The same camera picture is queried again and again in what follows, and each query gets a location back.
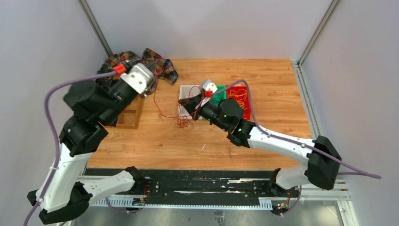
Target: red container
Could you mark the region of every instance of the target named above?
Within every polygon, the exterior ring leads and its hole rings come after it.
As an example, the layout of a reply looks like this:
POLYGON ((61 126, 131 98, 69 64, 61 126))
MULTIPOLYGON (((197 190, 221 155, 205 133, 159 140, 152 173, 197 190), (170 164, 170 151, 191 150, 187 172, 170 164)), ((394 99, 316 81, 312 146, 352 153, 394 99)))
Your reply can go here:
POLYGON ((251 118, 251 107, 249 105, 249 96, 246 86, 232 86, 226 90, 227 98, 233 98, 244 109, 243 119, 249 120, 251 118))

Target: wooden tabletop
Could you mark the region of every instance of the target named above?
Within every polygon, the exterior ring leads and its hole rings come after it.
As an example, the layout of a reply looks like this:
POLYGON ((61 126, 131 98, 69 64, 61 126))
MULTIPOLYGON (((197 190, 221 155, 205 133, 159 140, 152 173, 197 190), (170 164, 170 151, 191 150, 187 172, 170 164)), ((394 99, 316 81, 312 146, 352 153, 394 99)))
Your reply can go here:
MULTIPOLYGON (((160 80, 156 102, 164 115, 176 116, 180 85, 211 79, 228 85, 245 79, 250 85, 259 123, 267 129, 296 137, 311 132, 289 60, 174 59, 179 78, 174 85, 160 80)), ((108 128, 88 167, 156 169, 273 170, 297 165, 294 160, 266 150, 237 147, 227 133, 208 121, 194 121, 186 132, 176 119, 164 118, 146 98, 138 129, 108 128)))

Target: white wall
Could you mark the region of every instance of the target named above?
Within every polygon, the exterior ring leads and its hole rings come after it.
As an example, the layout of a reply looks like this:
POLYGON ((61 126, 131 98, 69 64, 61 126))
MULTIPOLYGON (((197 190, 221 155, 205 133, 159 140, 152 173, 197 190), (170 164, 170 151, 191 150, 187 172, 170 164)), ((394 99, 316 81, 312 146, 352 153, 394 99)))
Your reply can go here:
POLYGON ((305 77, 322 130, 343 160, 383 177, 345 178, 360 225, 398 225, 399 1, 341 2, 305 77))
POLYGON ((88 0, 114 53, 297 60, 331 0, 88 0))
MULTIPOLYGON (((7 0, 0 12, 0 224, 20 226, 32 208, 26 195, 43 183, 55 156, 46 91, 96 73, 106 56, 76 0, 7 0)), ((57 131, 72 113, 65 92, 51 101, 57 131)), ((38 213, 30 226, 42 225, 38 213)))

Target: black plastic housing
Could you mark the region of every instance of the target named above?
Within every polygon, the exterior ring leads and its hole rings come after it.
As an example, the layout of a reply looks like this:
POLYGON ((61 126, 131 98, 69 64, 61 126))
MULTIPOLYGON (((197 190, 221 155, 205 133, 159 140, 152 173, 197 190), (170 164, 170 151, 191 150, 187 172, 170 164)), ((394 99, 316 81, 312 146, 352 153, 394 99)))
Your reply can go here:
MULTIPOLYGON (((36 204, 36 191, 29 192, 27 196, 32 206, 36 204)), ((47 210, 42 210, 39 213, 39 218, 45 225, 74 220, 87 210, 88 201, 92 196, 92 194, 86 192, 81 182, 76 182, 65 207, 50 213, 47 210)))
MULTIPOLYGON (((201 94, 195 97, 180 99, 179 103, 186 109, 189 114, 196 112, 196 106, 201 102, 201 94)), ((197 120, 200 116, 215 124, 217 127, 228 131, 229 133, 236 128, 242 119, 244 110, 239 106, 237 101, 226 99, 219 103, 219 106, 211 102, 207 102, 193 115, 193 119, 197 120)))
POLYGON ((95 152, 107 135, 107 130, 100 123, 80 119, 74 115, 64 124, 59 138, 70 150, 69 155, 74 157, 95 152))
MULTIPOLYGON (((341 156, 327 137, 318 136, 314 147, 342 160, 341 156)), ((336 161, 313 151, 309 156, 308 170, 305 172, 305 175, 308 177, 309 182, 315 186, 331 190, 334 188, 339 167, 340 164, 336 161)))
POLYGON ((71 85, 64 101, 79 118, 98 121, 108 126, 137 95, 138 93, 122 79, 108 92, 90 80, 71 85))

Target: plaid cloth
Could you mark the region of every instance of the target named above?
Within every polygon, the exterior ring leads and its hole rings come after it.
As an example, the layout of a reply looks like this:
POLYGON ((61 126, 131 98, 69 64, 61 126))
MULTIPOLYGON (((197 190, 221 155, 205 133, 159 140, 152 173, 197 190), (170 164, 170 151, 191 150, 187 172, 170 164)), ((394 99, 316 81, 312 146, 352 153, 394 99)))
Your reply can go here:
MULTIPOLYGON (((140 59, 138 55, 134 52, 121 52, 119 54, 114 54, 103 63, 101 68, 97 71, 97 74, 111 72, 112 68, 118 64, 124 65, 126 68, 132 68, 137 63, 148 64, 155 62, 155 67, 152 73, 155 77, 159 77, 168 81, 170 84, 174 84, 177 81, 178 75, 173 67, 173 63, 169 59, 164 59, 153 51, 152 49, 146 48, 143 57, 140 59)), ((104 90, 108 91, 112 86, 113 78, 97 79, 96 83, 104 90)), ((155 84, 153 83, 148 90, 147 94, 151 94, 155 91, 155 84)))

